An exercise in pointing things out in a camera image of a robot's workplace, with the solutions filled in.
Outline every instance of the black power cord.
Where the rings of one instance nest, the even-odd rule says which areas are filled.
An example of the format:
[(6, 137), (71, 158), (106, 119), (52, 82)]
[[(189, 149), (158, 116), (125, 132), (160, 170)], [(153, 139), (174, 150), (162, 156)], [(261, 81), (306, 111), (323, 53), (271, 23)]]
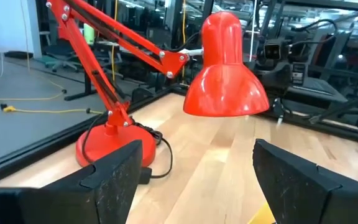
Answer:
[(320, 20), (318, 20), (316, 22), (312, 22), (311, 24), (309, 24), (307, 26), (304, 26), (304, 27), (292, 28), (292, 30), (296, 31), (296, 32), (306, 31), (310, 27), (313, 27), (316, 24), (319, 24), (320, 22), (327, 22), (327, 24), (332, 24), (333, 27), (334, 27), (334, 34), (332, 36), (328, 37), (327, 39), (322, 40), (322, 41), (301, 40), (301, 41), (298, 41), (298, 42), (295, 42), (295, 43), (291, 44), (291, 46), (293, 47), (293, 46), (299, 45), (299, 44), (323, 44), (323, 43), (326, 43), (326, 42), (332, 40), (333, 38), (335, 38), (337, 36), (337, 34), (338, 34), (338, 26), (336, 25), (335, 21), (333, 21), (332, 19), (320, 19)]
[(179, 52), (179, 51), (185, 49), (192, 41), (198, 39), (198, 38), (200, 37), (200, 35), (201, 35), (200, 32), (194, 33), (193, 35), (191, 35), (191, 36), (186, 40), (186, 42), (185, 42), (183, 45), (179, 46), (178, 48), (171, 49), (171, 48), (168, 47), (168, 45), (165, 44), (165, 43), (162, 45), (162, 48), (163, 48), (164, 50), (168, 50), (168, 51), (171, 51), (171, 52)]
[[(95, 126), (95, 124), (97, 123), (97, 121), (103, 116), (106, 115), (107, 111), (104, 112), (103, 114), (99, 114), (95, 120), (93, 120), (93, 122), (91, 123), (91, 125), (89, 126), (84, 141), (82, 143), (82, 149), (81, 149), (81, 153), (83, 155), (83, 157), (85, 158), (85, 160), (89, 163), (92, 164), (94, 161), (92, 161), (91, 158), (88, 157), (88, 155), (86, 155), (85, 153), (85, 146), (86, 146), (86, 142), (89, 138), (90, 132), (92, 131), (93, 127)], [(172, 170), (172, 166), (173, 166), (173, 152), (172, 152), (172, 148), (171, 145), (169, 144), (169, 142), (163, 138), (163, 135), (160, 131), (156, 131), (150, 127), (144, 126), (143, 124), (140, 124), (138, 122), (135, 122), (135, 120), (131, 117), (132, 121), (133, 121), (133, 125), (138, 126), (144, 130), (146, 130), (147, 132), (149, 132), (153, 138), (156, 140), (156, 145), (160, 145), (161, 142), (164, 142), (167, 147), (168, 150), (170, 152), (170, 165), (169, 165), (169, 169), (164, 173), (164, 174), (160, 174), (160, 175), (152, 175), (152, 169), (149, 167), (142, 167), (141, 173), (140, 173), (140, 179), (139, 179), (139, 184), (148, 184), (150, 182), (150, 179), (161, 179), (166, 177), (169, 173), (171, 173)]]

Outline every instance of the yellow cable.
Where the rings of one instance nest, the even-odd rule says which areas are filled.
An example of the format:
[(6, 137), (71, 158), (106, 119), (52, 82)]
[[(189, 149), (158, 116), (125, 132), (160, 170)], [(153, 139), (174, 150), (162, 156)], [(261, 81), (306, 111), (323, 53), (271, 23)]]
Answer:
[[(27, 51), (27, 69), (29, 71), (29, 74), (32, 75), (31, 73), (31, 69), (30, 69), (30, 55), (29, 55), (29, 40), (27, 38), (27, 25), (25, 23), (25, 15), (24, 15), (24, 9), (23, 9), (23, 0), (20, 0), (20, 6), (21, 6), (21, 11), (22, 11), (22, 18), (23, 18), (23, 25), (24, 25), (24, 34), (25, 34), (25, 49)], [(37, 75), (39, 78), (43, 78), (44, 80), (50, 82), (52, 85), (59, 87), (61, 90), (64, 90), (64, 87), (62, 87), (61, 85), (49, 80), (48, 78), (45, 78), (41, 75)], [(52, 100), (55, 98), (58, 98), (59, 96), (63, 95), (63, 92), (55, 95), (55, 96), (51, 96), (48, 98), (0, 98), (0, 101), (30, 101), (30, 100)]]
[[(181, 33), (183, 35), (183, 44), (185, 44), (186, 42), (186, 25), (185, 25), (185, 21), (186, 21), (186, 0), (183, 0), (183, 22), (181, 23)], [(182, 70), (181, 70), (181, 83), (184, 84), (185, 83), (185, 66), (183, 66)]]
[[(60, 110), (60, 111), (49, 111), (49, 110), (22, 110), (22, 109), (16, 109), (13, 106), (7, 106), (4, 109), (2, 109), (3, 112), (21, 112), (21, 113), (73, 113), (73, 112), (87, 112), (87, 109), (72, 109), (72, 110)], [(89, 110), (89, 113), (94, 114), (103, 114), (103, 112), (100, 111), (93, 111)]]
[[(118, 0), (116, 0), (116, 6), (114, 7), (114, 20), (117, 20), (117, 10), (118, 9)], [(111, 47), (111, 71), (112, 71), (112, 81), (116, 81), (116, 72), (114, 71), (114, 44)]]
[(0, 101), (31, 101), (31, 100), (53, 100), (62, 96), (64, 93), (61, 92), (55, 96), (48, 97), (48, 98), (0, 98)]

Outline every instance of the desk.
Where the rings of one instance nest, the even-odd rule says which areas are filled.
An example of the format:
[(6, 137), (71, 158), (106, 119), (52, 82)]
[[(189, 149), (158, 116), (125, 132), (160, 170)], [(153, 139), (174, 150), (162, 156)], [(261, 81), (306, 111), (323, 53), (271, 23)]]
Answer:
[[(165, 179), (137, 189), (127, 223), (247, 223), (264, 203), (252, 167), (255, 138), (358, 180), (358, 143), (256, 116), (200, 118), (182, 112), (184, 97), (167, 95), (136, 111), (134, 118), (164, 133), (174, 165)], [(41, 187), (80, 167), (74, 145), (0, 181), (0, 187)], [(169, 152), (157, 149), (156, 174)]]

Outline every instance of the wall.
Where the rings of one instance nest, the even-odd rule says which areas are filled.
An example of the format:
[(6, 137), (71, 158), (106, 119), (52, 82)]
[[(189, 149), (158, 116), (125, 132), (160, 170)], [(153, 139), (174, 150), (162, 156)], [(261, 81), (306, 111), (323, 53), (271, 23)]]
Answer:
[(27, 31), (28, 51), (40, 54), (35, 1), (36, 0), (0, 0), (0, 52), (7, 52), (9, 50), (26, 52), (25, 31)]

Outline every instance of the lamp base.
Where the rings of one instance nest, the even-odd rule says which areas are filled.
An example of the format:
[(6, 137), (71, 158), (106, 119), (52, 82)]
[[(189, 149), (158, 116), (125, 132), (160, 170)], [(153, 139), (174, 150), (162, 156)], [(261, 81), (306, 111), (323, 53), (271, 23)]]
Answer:
[[(80, 166), (89, 164), (83, 155), (82, 145), (86, 132), (76, 142), (76, 159)], [(85, 154), (96, 161), (135, 140), (142, 140), (142, 167), (149, 166), (155, 157), (155, 139), (138, 126), (117, 127), (116, 134), (107, 135), (104, 124), (92, 128), (85, 145)]]

